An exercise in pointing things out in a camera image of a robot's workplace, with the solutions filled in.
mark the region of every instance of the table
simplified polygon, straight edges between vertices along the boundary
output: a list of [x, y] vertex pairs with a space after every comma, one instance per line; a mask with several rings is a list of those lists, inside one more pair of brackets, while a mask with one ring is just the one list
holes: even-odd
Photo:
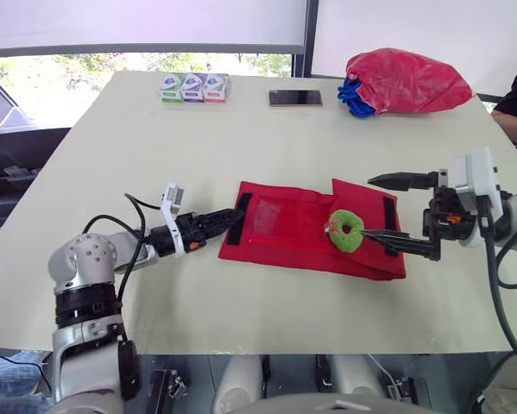
[[[241, 180], [329, 192], [331, 178], [427, 173], [489, 145], [502, 188], [517, 192], [517, 152], [477, 98], [423, 116], [357, 119], [340, 81], [233, 77], [227, 104], [163, 104], [158, 72], [120, 72], [67, 135], [0, 231], [0, 347], [50, 349], [47, 259], [97, 214], [136, 226], [123, 193], [159, 203], [169, 180], [182, 211], [232, 207]], [[320, 89], [323, 108], [269, 108], [269, 89]], [[420, 235], [429, 191], [396, 193]], [[148, 225], [161, 224], [147, 211]], [[94, 230], [117, 232], [114, 224]], [[222, 237], [132, 275], [123, 317], [139, 352], [455, 353], [508, 349], [483, 249], [443, 242], [440, 262], [406, 256], [407, 278], [349, 276], [219, 260]], [[517, 255], [501, 274], [517, 280]], [[517, 292], [505, 292], [517, 335]]]

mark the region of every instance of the black strap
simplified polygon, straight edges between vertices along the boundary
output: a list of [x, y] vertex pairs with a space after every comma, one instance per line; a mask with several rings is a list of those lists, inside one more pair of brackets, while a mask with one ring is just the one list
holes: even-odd
[[246, 212], [252, 198], [252, 192], [244, 192], [239, 198], [236, 209], [245, 213], [245, 216], [233, 225], [230, 229], [230, 233], [227, 235], [228, 246], [238, 246], [241, 242], [241, 235], [243, 234], [244, 222], [246, 220]]
[[[382, 203], [385, 207], [385, 229], [397, 231], [396, 227], [396, 203], [392, 198], [383, 197]], [[398, 257], [398, 252], [391, 248], [385, 248], [385, 254]]]

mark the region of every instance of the red plastic bag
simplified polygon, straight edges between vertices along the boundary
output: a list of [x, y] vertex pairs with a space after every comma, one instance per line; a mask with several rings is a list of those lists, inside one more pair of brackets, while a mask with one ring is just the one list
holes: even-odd
[[396, 198], [333, 179], [333, 195], [242, 182], [236, 207], [245, 217], [225, 237], [220, 259], [323, 270], [374, 280], [406, 277], [402, 254], [364, 238], [353, 254], [338, 250], [325, 233], [331, 213], [351, 210], [366, 229], [399, 230]]
[[360, 53], [346, 65], [356, 92], [375, 114], [450, 110], [473, 97], [452, 66], [405, 50], [383, 48]]

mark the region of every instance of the green donut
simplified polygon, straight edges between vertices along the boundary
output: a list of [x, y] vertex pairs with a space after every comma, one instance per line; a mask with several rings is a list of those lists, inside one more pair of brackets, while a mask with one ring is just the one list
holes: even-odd
[[357, 251], [362, 244], [360, 230], [363, 229], [363, 220], [352, 211], [337, 210], [329, 217], [329, 238], [341, 252]]

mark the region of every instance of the small box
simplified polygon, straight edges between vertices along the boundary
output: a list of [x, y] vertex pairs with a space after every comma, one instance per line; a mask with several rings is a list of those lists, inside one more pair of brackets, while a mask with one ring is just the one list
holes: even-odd
[[230, 75], [225, 73], [209, 73], [205, 81], [206, 102], [227, 102], [230, 93]]
[[186, 75], [184, 73], [167, 73], [161, 87], [162, 102], [183, 103], [181, 86]]
[[188, 73], [181, 86], [181, 96], [185, 102], [204, 102], [203, 86], [206, 75], [204, 73]]

